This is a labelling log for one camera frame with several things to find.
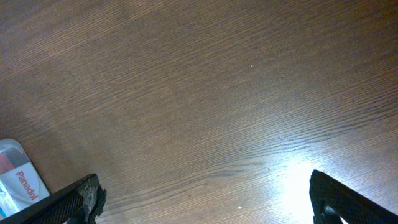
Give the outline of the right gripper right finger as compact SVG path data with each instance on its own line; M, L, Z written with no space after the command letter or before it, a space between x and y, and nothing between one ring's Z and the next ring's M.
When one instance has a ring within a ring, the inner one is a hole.
M397 215L357 193L324 172L310 178L314 224L396 224Z

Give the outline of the white Panadol box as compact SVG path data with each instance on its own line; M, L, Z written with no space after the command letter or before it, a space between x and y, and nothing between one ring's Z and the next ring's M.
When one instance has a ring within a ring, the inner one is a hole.
M10 217L48 197L43 180L31 162L1 166L1 215Z

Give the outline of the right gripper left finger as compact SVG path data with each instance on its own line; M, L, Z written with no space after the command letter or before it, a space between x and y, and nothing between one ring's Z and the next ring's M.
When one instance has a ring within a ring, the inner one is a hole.
M1 220L1 224L95 224L105 203L106 190L96 174L89 174Z

